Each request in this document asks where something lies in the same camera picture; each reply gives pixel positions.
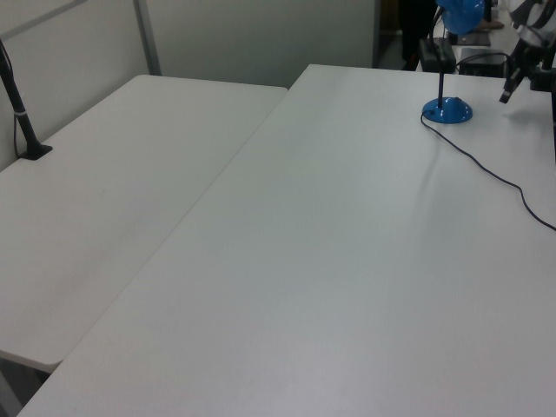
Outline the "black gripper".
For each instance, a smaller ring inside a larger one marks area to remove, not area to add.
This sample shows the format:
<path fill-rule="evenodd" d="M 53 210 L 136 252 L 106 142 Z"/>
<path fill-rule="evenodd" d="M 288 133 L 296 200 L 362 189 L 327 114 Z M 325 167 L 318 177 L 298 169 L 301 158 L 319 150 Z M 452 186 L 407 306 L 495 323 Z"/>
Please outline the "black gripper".
<path fill-rule="evenodd" d="M 544 43 L 541 46 L 531 45 L 519 40 L 506 63 L 506 80 L 500 96 L 501 103 L 508 103 L 513 92 L 519 87 L 522 77 L 530 78 L 530 90 L 554 92 L 555 43 Z M 543 63 L 547 69 L 539 67 Z"/>

